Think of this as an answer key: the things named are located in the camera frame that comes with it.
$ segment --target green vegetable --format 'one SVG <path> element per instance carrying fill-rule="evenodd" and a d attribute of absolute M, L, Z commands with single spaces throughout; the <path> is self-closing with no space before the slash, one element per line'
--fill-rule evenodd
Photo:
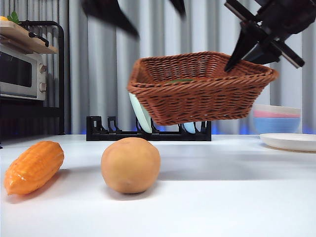
<path fill-rule="evenodd" d="M 12 12 L 10 16 L 7 16 L 7 18 L 9 21 L 14 22 L 15 24 L 19 24 L 19 17 L 15 11 Z"/>
<path fill-rule="evenodd" d="M 190 78 L 184 78 L 184 79 L 177 79 L 177 80 L 171 80 L 171 81 L 167 81 L 166 83 L 175 83 L 175 82 L 179 82 L 179 81 L 192 81 L 193 79 Z"/>

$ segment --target orange corn cob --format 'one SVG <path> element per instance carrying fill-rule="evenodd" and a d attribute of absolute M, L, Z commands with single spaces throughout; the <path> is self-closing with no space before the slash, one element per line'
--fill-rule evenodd
<path fill-rule="evenodd" d="M 64 151 L 59 143 L 41 141 L 23 152 L 8 168 L 4 187 L 11 194 L 28 194 L 42 187 L 59 170 Z"/>

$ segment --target oven knob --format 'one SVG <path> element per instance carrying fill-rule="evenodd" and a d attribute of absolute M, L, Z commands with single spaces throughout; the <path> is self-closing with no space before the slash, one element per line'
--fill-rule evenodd
<path fill-rule="evenodd" d="M 46 83 L 40 83 L 39 84 L 39 91 L 40 92 L 45 92 L 46 91 Z"/>
<path fill-rule="evenodd" d="M 43 73 L 43 72 L 46 72 L 46 71 L 47 71 L 47 66 L 41 64 L 40 68 L 39 68 L 39 72 Z"/>

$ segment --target green leaf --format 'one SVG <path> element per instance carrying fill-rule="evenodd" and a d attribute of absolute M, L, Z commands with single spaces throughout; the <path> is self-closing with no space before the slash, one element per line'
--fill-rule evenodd
<path fill-rule="evenodd" d="M 14 11 L 11 13 L 11 16 L 7 17 L 9 21 L 14 22 L 15 24 L 19 24 L 19 17 L 18 14 Z"/>
<path fill-rule="evenodd" d="M 11 13 L 11 16 L 13 19 L 18 19 L 18 14 L 15 11 Z"/>

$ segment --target oven window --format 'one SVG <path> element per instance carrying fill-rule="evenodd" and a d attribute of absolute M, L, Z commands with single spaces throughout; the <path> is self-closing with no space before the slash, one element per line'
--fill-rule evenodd
<path fill-rule="evenodd" d="M 26 87 L 32 86 L 32 64 L 0 52 L 0 81 Z"/>

